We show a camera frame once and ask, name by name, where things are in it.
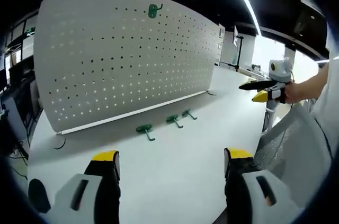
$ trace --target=desk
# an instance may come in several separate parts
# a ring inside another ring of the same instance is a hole
[[[248,77],[216,67],[207,93],[100,126],[56,136],[43,112],[35,129],[29,180],[40,179],[51,204],[57,191],[83,173],[99,151],[120,152],[120,222],[212,223],[225,209],[224,148],[254,154],[261,135],[265,103],[251,101],[256,91],[238,86]],[[166,124],[171,114],[191,108],[197,120]],[[152,123],[150,142],[135,132]],[[66,138],[65,146],[54,150]]]

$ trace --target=green peg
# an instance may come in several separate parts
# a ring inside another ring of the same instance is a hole
[[[175,122],[175,124],[178,126],[179,129],[183,128],[183,126],[178,124],[178,121],[176,120],[179,116],[177,114],[171,115],[170,117],[166,118],[166,122],[167,123],[173,123]]]
[[[189,115],[193,120],[198,119],[197,117],[192,116],[190,112],[191,112],[191,109],[186,109],[184,112],[182,112],[182,116],[186,117]]]
[[[163,5],[161,4],[161,6],[158,8],[157,5],[155,4],[150,4],[149,5],[149,9],[148,9],[148,16],[151,19],[154,19],[157,16],[157,11],[161,10],[163,8]]]
[[[154,141],[155,138],[150,138],[148,132],[152,129],[153,125],[152,124],[146,124],[146,125],[141,125],[139,127],[136,128],[136,131],[138,133],[146,133],[147,138],[149,141]]]

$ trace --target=chair backrest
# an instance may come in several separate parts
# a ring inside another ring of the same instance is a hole
[[[254,161],[281,179],[300,207],[313,197],[331,165],[320,126],[299,104],[261,136]]]

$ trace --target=white pegboard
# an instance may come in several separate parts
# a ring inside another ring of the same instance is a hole
[[[154,19],[150,4],[163,4]],[[170,0],[44,0],[34,63],[51,126],[71,129],[206,90],[219,42],[219,26]]]

